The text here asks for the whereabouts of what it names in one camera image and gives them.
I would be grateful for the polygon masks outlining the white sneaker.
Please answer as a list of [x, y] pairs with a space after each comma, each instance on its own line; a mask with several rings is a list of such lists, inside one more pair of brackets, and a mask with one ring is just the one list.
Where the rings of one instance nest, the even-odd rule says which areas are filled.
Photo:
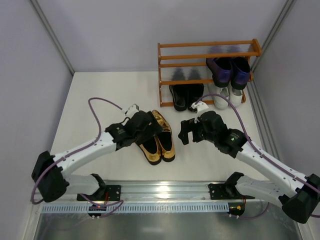
[[231, 85], [228, 86], [228, 99], [231, 104], [235, 107], [238, 107], [242, 103], [243, 91], [233, 88]]
[[221, 110], [228, 107], [228, 102], [224, 100], [224, 98], [229, 98], [229, 90], [227, 87], [217, 87], [214, 83], [210, 83], [208, 85], [208, 91], [210, 94], [214, 94], [211, 97], [215, 107]]

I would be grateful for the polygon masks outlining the purple loafer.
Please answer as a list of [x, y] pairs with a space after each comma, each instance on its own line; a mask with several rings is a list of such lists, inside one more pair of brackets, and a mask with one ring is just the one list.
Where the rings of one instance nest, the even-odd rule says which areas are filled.
[[225, 88], [229, 85], [233, 73], [230, 57], [206, 58], [206, 66], [211, 71], [212, 80], [216, 87]]
[[231, 86], [235, 90], [243, 90], [251, 77], [251, 69], [248, 60], [243, 56], [232, 57]]

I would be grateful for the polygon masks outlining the black patent loafer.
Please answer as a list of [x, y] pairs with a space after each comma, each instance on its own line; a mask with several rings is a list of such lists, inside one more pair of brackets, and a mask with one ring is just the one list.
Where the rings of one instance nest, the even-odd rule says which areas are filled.
[[[196, 68], [192, 68], [189, 72], [188, 80], [200, 80], [201, 75]], [[192, 104], [196, 102], [200, 97], [203, 96], [204, 93], [204, 84], [203, 83], [195, 83], [187, 85], [187, 95], [186, 95], [186, 103], [187, 109], [190, 112], [195, 112], [196, 110], [192, 108]]]
[[[172, 81], [185, 81], [184, 71], [181, 68], [176, 68], [171, 77]], [[170, 93], [172, 95], [173, 107], [176, 111], [182, 112], [187, 109], [186, 103], [186, 85], [175, 84], [169, 86]]]

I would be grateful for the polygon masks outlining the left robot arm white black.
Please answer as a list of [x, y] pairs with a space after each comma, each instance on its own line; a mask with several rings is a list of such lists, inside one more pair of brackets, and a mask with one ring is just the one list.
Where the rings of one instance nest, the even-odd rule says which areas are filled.
[[138, 111], [125, 118], [126, 123], [113, 123], [101, 131], [96, 139], [58, 154], [42, 152], [35, 163], [31, 178], [34, 190], [42, 201], [50, 203], [64, 194], [101, 196], [105, 187], [97, 174], [74, 175], [80, 167], [132, 144], [141, 145], [163, 132], [152, 112]]

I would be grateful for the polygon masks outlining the gold loafer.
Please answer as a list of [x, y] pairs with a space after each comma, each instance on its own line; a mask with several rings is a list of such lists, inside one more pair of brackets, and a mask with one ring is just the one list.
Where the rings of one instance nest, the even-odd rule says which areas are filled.
[[140, 144], [138, 147], [152, 166], [158, 165], [162, 161], [162, 152], [155, 138]]
[[158, 124], [162, 127], [162, 132], [157, 135], [157, 141], [161, 149], [162, 160], [169, 163], [176, 157], [176, 150], [173, 142], [173, 133], [168, 121], [157, 111], [152, 111]]

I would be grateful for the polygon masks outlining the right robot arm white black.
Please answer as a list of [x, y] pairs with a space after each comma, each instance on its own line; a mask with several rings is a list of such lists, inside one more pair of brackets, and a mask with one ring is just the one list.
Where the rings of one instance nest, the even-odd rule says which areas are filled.
[[294, 170], [265, 152], [245, 130], [228, 128], [220, 115], [210, 110], [180, 123], [178, 138], [184, 145], [208, 141], [223, 154], [237, 159], [264, 175], [261, 181], [234, 172], [225, 185], [242, 196], [254, 197], [282, 209], [292, 220], [305, 224], [320, 202], [320, 178]]

